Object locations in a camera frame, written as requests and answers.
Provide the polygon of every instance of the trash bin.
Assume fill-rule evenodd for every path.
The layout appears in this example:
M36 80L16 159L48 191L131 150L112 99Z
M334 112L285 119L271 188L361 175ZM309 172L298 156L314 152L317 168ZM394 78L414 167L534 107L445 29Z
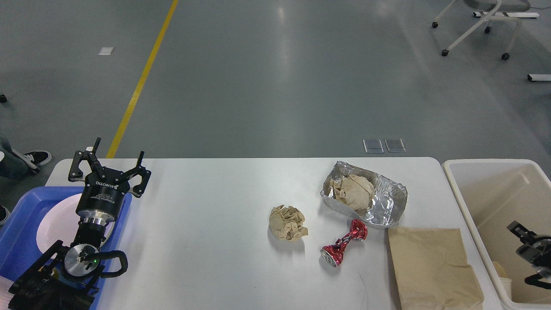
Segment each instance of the trash bin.
M524 283L536 271L516 254L522 243L507 229L517 221L537 234L551 234L551 182L538 164L526 159L458 159L442 167L502 304L550 309L551 290ZM512 279L512 298L492 261Z

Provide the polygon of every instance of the sneaker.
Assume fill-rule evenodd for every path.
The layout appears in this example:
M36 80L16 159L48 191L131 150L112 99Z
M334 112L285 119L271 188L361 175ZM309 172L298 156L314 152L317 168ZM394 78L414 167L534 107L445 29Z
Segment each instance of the sneaker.
M4 225L6 221L8 221L8 217L9 210L3 205L0 205L0 226Z
M32 151L29 153L23 154L28 161L32 162L34 165L42 166L52 160L52 154L46 151Z

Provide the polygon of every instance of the robotic arm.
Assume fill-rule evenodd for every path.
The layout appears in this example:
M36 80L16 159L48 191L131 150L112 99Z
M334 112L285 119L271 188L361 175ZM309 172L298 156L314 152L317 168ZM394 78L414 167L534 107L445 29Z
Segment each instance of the robotic arm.
M507 229L517 236L523 243L516 253L532 264L532 267L537 271L536 274L524 279L524 282L529 285L551 290L551 284L540 281L547 279L551 281L551 236L536 234L529 231L526 227L519 224L517 221L507 226Z
M123 251L101 252L100 246L105 239L105 227L115 222L121 213L125 194L131 193L140 198L151 171L142 166L143 151L136 166L126 172L102 166L96 158L100 140L96 140L91 151L76 151L69 171L69 181L85 183L75 211L80 221L74 241L68 247L63 246L61 240L56 241L17 279L9 289L14 294L9 309L87 310L99 291L95 286L98 279L117 277L128 269ZM79 168L82 161L87 161L91 169L85 178ZM131 188L128 181L136 175L142 181ZM102 262L114 258L120 260L121 268L104 272ZM58 265L61 266L62 279L52 276L53 269Z

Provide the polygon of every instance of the aluminum foil tray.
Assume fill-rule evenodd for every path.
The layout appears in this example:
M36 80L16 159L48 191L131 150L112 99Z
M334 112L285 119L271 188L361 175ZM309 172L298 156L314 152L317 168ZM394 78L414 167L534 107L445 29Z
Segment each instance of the aluminum foil tray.
M330 181L340 181L347 175L355 174L367 178L375 187L375 197L367 206L367 213L360 216L354 209L335 199L333 187ZM325 204L342 214L352 218L358 218L364 223L375 228L396 227L402 213L406 209L408 201L408 191L400 183L380 175L373 171L353 166L351 164L338 161L333 170L323 182L323 189L320 192Z

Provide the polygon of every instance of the blue tray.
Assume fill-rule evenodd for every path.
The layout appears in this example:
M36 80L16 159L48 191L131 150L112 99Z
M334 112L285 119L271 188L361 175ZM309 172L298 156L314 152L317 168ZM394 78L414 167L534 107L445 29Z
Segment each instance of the blue tray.
M83 189L80 186L43 186L34 188L21 197L7 223L0 230L0 276L15 281L42 255L36 245L36 231L40 222L58 202L82 193ZM121 214L115 222L111 237L101 247L102 252L117 249L131 201L132 196L125 195ZM105 270L109 271L109 267L110 260L105 262ZM95 305L98 304L97 299L101 295L104 280L99 279L97 283L100 292L95 295L96 301L90 309L95 309Z

